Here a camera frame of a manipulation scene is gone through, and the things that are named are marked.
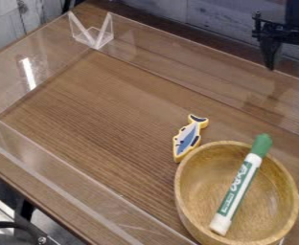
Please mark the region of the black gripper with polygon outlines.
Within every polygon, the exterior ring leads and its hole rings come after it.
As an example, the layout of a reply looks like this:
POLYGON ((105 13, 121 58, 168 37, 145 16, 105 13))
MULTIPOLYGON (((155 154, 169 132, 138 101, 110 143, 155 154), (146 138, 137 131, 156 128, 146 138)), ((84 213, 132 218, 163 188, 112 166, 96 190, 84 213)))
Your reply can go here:
POLYGON ((282 44, 299 46, 299 0, 284 0, 282 10, 256 11, 252 37, 257 40, 266 68, 279 62, 282 44))

